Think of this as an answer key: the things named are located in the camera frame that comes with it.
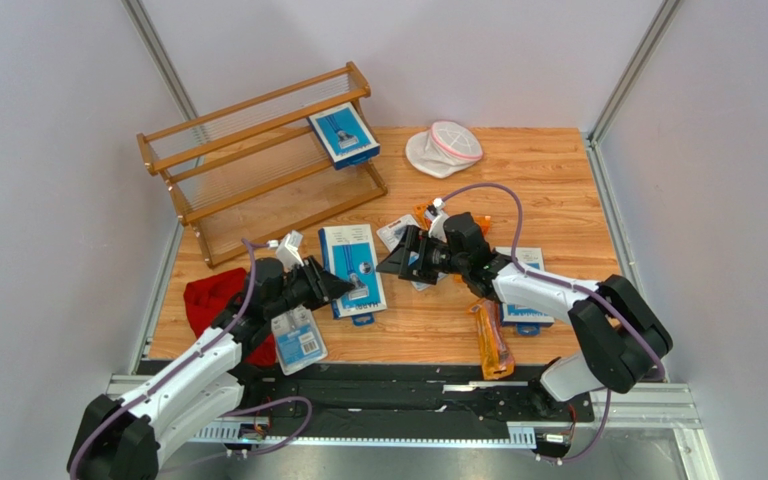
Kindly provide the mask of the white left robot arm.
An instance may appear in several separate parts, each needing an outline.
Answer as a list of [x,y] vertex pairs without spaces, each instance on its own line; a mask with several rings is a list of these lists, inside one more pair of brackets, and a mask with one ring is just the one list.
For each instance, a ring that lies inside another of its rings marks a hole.
[[282,314],[316,310],[353,289],[309,256],[290,269],[260,258],[196,342],[141,385],[86,407],[66,470],[73,479],[154,479],[195,433],[238,407],[245,382],[232,371]]

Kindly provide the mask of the small blue Harry's razor box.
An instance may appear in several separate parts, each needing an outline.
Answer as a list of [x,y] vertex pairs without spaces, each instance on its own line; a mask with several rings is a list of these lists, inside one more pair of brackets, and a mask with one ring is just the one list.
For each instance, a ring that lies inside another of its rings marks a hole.
[[[544,270],[543,251],[539,247],[518,247],[517,259],[524,267]],[[516,285],[526,286],[525,290],[517,290],[513,294],[506,286],[506,297],[499,307],[500,321],[503,326],[513,326],[520,336],[538,336],[543,330],[554,325],[555,319],[535,306],[543,306],[543,297],[547,287],[539,287],[537,280],[518,280]]]

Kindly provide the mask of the Gillette razor blister pack front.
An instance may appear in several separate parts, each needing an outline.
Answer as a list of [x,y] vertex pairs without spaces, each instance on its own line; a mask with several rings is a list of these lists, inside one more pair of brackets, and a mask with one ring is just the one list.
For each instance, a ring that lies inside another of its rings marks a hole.
[[310,309],[299,306],[271,320],[278,363],[293,375],[328,356],[328,349]]

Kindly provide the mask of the large blue Harry's razor box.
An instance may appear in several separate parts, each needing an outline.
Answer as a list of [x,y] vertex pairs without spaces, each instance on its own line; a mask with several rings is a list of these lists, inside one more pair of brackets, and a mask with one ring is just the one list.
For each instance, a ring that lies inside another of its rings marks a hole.
[[350,319],[356,327],[375,322],[375,314],[387,309],[378,259],[369,224],[322,227],[318,238],[325,267],[348,281],[351,290],[332,302],[335,319]]

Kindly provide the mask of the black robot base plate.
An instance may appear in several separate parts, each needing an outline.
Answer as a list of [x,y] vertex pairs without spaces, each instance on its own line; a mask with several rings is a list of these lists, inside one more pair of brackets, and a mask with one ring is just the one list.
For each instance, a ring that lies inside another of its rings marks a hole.
[[476,366],[317,363],[286,376],[279,367],[242,364],[241,407],[282,399],[259,413],[274,439],[294,431],[302,440],[359,442],[494,442],[512,439],[520,425],[566,430],[596,419],[580,394],[556,407],[531,400],[538,374],[521,367],[510,379],[482,384]]

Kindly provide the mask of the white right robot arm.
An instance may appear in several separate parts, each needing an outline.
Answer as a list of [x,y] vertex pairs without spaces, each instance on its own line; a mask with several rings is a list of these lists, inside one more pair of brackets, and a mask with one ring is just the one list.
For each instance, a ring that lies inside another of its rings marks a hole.
[[408,226],[376,270],[430,285],[458,275],[478,298],[534,309],[570,325],[579,350],[550,362],[529,383],[531,400],[552,407],[598,389],[625,394],[651,372],[665,374],[673,340],[627,278],[568,278],[527,266],[486,241],[468,213],[445,219],[441,238]]

